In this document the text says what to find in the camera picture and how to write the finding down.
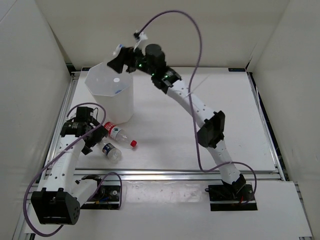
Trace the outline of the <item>light blue label bottle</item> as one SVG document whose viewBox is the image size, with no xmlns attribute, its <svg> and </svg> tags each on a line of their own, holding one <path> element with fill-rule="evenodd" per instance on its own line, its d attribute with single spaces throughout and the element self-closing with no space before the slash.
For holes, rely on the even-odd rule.
<svg viewBox="0 0 320 240">
<path fill-rule="evenodd" d="M 116 59 L 122 59 L 125 55 L 126 47 L 122 44 L 119 44 L 112 53 L 112 56 Z"/>
</svg>

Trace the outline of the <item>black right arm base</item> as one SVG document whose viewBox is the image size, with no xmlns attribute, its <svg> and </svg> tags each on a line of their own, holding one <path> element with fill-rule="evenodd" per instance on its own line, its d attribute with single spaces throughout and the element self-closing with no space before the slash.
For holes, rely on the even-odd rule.
<svg viewBox="0 0 320 240">
<path fill-rule="evenodd" d="M 246 184 L 239 193 L 231 193 L 224 185 L 209 185 L 204 189 L 209 195 L 211 212 L 257 211 L 252 184 Z"/>
</svg>

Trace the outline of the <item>dark blue label bottle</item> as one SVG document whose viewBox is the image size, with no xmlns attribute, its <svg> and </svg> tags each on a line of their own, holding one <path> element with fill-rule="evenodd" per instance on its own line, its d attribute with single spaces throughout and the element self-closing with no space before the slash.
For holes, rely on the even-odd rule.
<svg viewBox="0 0 320 240">
<path fill-rule="evenodd" d="M 119 161 L 122 157 L 122 152 L 111 143 L 106 143 L 102 148 L 102 152 L 110 161 L 114 162 Z"/>
</svg>

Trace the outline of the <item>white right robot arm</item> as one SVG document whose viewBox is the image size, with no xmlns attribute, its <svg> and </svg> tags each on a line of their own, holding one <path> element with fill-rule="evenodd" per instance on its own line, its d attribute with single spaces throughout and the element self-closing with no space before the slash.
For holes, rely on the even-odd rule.
<svg viewBox="0 0 320 240">
<path fill-rule="evenodd" d="M 223 111 L 213 111 L 196 95 L 190 92 L 182 77 L 165 61 L 165 53 L 157 44 L 149 44 L 142 51 L 138 47 L 119 45 L 113 52 L 114 59 L 107 66 L 118 74 L 124 66 L 126 72 L 136 70 L 151 77 L 156 88 L 175 100 L 193 118 L 197 146 L 205 148 L 212 156 L 221 174 L 224 193 L 230 200 L 238 199 L 246 184 L 244 176 L 232 162 L 224 141 L 225 114 Z"/>
</svg>

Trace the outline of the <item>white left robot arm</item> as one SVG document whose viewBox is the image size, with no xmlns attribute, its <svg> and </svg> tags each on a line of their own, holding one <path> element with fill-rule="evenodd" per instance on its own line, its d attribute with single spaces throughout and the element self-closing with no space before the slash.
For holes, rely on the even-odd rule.
<svg viewBox="0 0 320 240">
<path fill-rule="evenodd" d="M 81 206 L 91 197 L 100 200 L 105 188 L 95 179 L 74 180 L 81 154 L 88 155 L 107 135 L 94 117 L 94 109 L 78 106 L 75 117 L 67 120 L 60 132 L 58 160 L 42 188 L 32 193 L 31 204 L 42 225 L 75 225 Z"/>
</svg>

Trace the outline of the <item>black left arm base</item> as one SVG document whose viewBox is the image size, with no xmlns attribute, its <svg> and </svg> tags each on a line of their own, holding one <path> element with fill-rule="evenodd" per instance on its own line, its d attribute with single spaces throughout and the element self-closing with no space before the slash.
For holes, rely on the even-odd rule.
<svg viewBox="0 0 320 240">
<path fill-rule="evenodd" d="M 81 210 L 119 210 L 122 206 L 122 182 L 118 185 L 104 185 L 81 206 Z"/>
</svg>

